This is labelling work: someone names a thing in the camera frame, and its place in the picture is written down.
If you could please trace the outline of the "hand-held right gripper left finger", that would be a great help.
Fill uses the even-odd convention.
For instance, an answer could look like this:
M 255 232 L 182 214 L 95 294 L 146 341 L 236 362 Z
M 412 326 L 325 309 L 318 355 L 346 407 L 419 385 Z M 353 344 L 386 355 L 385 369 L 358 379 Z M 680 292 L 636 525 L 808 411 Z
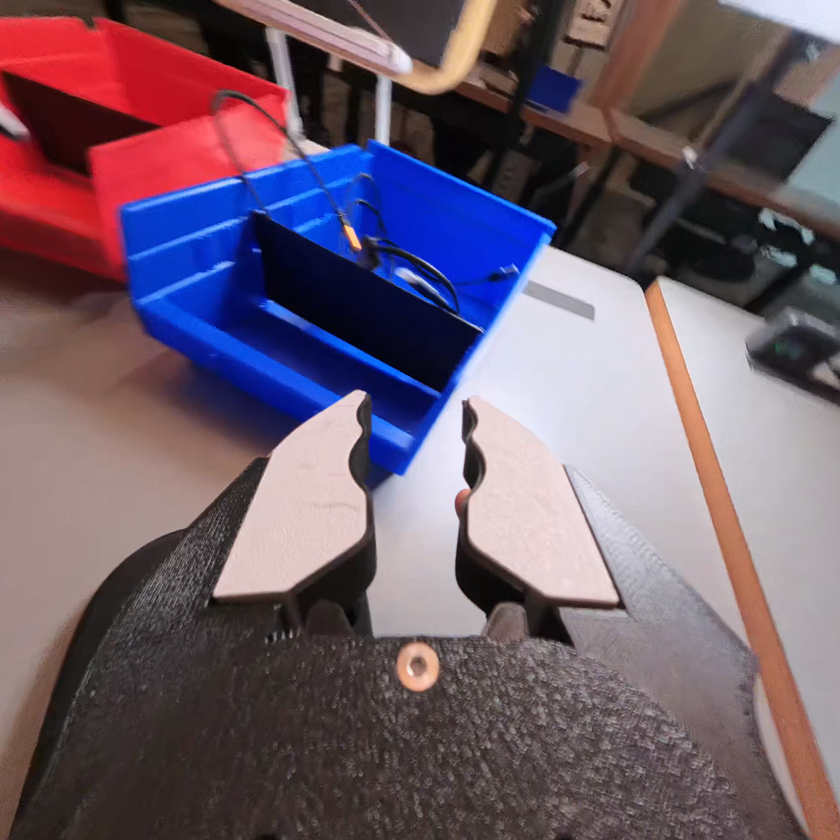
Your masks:
M 371 397 L 353 391 L 269 454 L 215 582 L 220 604 L 279 605 L 302 625 L 312 605 L 351 606 L 375 574 Z

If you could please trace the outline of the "red plastic bin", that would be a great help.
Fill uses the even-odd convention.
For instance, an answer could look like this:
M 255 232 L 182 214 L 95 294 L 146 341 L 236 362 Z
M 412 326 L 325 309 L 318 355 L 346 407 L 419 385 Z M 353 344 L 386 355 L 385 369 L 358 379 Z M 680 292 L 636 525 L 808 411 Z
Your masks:
M 2 17 L 2 106 L 24 125 L 5 70 L 160 128 L 90 149 L 89 176 L 28 140 L 2 137 L 2 247 L 122 281 L 119 212 L 144 198 L 236 174 L 217 138 L 216 91 L 241 91 L 281 124 L 287 90 L 105 18 Z

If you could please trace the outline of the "dark grey box device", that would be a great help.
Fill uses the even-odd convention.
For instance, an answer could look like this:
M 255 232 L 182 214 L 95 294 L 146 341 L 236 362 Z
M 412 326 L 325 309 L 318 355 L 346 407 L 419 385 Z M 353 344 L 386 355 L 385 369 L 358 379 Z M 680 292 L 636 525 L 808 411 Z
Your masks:
M 745 341 L 751 365 L 830 402 L 839 398 L 839 328 L 801 309 L 786 307 Z

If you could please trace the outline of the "black blue-bin divider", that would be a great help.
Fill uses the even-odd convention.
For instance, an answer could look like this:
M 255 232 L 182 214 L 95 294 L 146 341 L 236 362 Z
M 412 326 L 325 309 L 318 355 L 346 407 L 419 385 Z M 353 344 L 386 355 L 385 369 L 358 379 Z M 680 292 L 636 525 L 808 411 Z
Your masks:
M 250 215 L 266 297 L 437 391 L 482 329 L 271 219 Z

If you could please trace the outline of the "wooden background table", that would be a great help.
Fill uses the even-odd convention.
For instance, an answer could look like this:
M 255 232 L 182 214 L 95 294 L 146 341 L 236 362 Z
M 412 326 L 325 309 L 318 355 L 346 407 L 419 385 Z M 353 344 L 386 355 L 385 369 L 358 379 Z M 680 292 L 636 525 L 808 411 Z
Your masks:
M 525 106 L 520 112 L 520 122 L 578 144 L 585 153 L 595 156 L 617 149 L 672 172 L 684 163 L 687 146 L 683 140 L 615 109 L 603 110 L 579 100 L 574 101 L 567 113 L 541 112 Z M 838 239 L 838 202 L 730 161 L 721 162 L 711 170 L 706 185 L 742 203 L 789 217 L 818 235 Z

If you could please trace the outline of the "small blue bin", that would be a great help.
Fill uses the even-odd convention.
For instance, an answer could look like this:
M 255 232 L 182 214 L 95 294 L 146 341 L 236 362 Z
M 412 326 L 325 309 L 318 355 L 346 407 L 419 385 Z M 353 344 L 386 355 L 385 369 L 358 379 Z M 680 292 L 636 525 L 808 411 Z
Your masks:
M 541 112 L 568 113 L 582 86 L 582 79 L 543 65 L 529 90 L 528 106 Z

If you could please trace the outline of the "black red-bin divider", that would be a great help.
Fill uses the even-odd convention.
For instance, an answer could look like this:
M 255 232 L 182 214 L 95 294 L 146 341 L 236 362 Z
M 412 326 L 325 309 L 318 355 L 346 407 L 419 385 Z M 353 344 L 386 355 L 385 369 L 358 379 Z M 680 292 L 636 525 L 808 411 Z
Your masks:
M 89 151 L 160 128 L 158 123 L 5 70 L 3 82 L 45 158 L 89 176 Z

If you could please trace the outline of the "white wooden tablet stand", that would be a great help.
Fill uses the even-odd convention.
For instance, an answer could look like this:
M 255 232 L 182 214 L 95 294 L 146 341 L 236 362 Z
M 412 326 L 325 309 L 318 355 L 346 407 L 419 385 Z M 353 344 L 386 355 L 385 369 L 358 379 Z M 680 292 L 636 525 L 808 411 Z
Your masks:
M 339 24 L 328 17 L 289 1 L 218 1 L 217 5 L 256 21 L 266 28 L 270 65 L 289 94 L 287 127 L 296 140 L 306 131 L 299 112 L 298 93 L 288 43 L 291 39 L 320 49 L 329 56 L 375 75 L 374 139 L 389 145 L 394 85 L 434 96 L 456 88 L 475 65 L 495 13 L 495 1 L 467 1 L 457 28 L 448 39 L 439 66 L 412 59 L 370 19 L 355 1 L 350 1 L 374 32 Z

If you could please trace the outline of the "dark tape strip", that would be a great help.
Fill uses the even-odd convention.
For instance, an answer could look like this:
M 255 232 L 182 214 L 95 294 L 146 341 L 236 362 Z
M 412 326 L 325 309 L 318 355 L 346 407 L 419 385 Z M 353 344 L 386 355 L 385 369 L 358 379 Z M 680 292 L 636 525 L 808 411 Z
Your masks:
M 590 321 L 595 320 L 595 308 L 590 302 L 544 286 L 538 282 L 529 281 L 523 293 L 532 299 L 541 301 L 577 317 Z

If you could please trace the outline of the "blue plastic bin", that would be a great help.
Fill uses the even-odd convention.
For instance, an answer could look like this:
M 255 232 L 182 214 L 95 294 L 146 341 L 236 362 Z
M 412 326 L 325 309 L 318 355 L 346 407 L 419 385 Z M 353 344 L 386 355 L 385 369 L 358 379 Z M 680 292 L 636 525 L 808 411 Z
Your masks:
M 529 210 L 371 141 L 312 161 L 344 209 L 353 178 L 373 175 L 390 236 L 455 285 L 460 317 L 483 335 L 437 392 L 266 297 L 236 178 L 122 209 L 129 289 L 146 332 L 281 413 L 305 421 L 349 393 L 372 402 L 371 458 L 406 473 L 471 362 L 483 351 L 556 226 Z M 301 161 L 249 174 L 268 216 L 359 266 Z

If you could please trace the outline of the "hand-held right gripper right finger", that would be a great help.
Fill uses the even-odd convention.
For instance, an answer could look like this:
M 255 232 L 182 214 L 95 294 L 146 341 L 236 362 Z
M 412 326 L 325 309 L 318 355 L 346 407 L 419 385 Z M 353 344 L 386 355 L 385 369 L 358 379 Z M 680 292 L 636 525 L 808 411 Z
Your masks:
M 463 403 L 458 587 L 486 625 L 622 618 L 622 597 L 570 474 L 534 432 L 484 398 Z

